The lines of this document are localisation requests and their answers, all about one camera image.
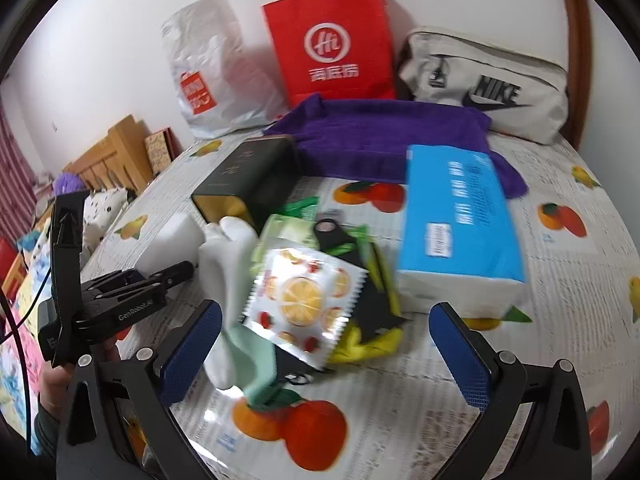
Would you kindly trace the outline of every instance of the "white wall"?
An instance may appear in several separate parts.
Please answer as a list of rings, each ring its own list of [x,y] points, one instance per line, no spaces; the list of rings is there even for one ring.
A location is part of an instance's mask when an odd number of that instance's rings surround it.
[[[593,0],[593,82],[580,154],[640,248],[640,62]]]
[[[24,158],[34,173],[41,173],[45,171],[44,164],[36,147],[33,145],[31,134],[24,122],[22,107],[18,100],[18,93],[14,81],[11,77],[7,77],[0,83],[0,101],[2,101],[2,108],[4,108],[6,120],[9,123],[12,134],[14,134],[15,142],[18,143],[18,147],[24,155]]]
[[[60,0],[54,6],[11,70],[48,170],[60,170],[129,113],[152,131],[170,126],[183,144],[193,140],[178,111],[159,30],[194,1]],[[281,84],[260,9],[270,1],[230,0],[248,51]],[[430,24],[567,64],[562,0],[391,0],[389,14],[396,50],[413,26]]]

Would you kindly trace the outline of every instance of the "blue gripper pad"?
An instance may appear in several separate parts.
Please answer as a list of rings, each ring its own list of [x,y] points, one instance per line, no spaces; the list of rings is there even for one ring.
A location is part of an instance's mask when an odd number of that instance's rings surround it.
[[[491,374],[440,304],[429,313],[429,332],[466,402],[484,412],[491,400]]]
[[[160,372],[159,399],[165,407],[184,399],[222,330],[222,310],[219,304],[211,300],[205,301],[208,303],[207,306],[201,303],[198,307],[199,310],[204,307],[200,317],[194,322],[190,318],[183,325],[184,327],[193,323]]]

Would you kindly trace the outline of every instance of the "purple plush ball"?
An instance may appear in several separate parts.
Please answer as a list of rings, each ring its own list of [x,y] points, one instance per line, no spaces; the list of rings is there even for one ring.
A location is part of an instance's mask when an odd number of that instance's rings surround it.
[[[83,189],[86,189],[86,186],[75,173],[62,173],[53,181],[53,194],[55,196],[75,193]]]

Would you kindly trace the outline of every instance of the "blue tissue package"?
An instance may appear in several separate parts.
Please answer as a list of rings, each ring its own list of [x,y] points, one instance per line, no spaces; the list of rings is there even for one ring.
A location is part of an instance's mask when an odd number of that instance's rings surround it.
[[[409,147],[398,264],[404,309],[448,301],[461,317],[501,319],[524,288],[518,238],[484,153]]]

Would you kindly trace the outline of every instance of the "pink curtain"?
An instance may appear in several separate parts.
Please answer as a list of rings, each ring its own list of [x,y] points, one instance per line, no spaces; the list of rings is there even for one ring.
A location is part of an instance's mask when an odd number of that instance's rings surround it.
[[[0,102],[0,236],[9,243],[31,230],[36,197],[34,174],[6,120]]]

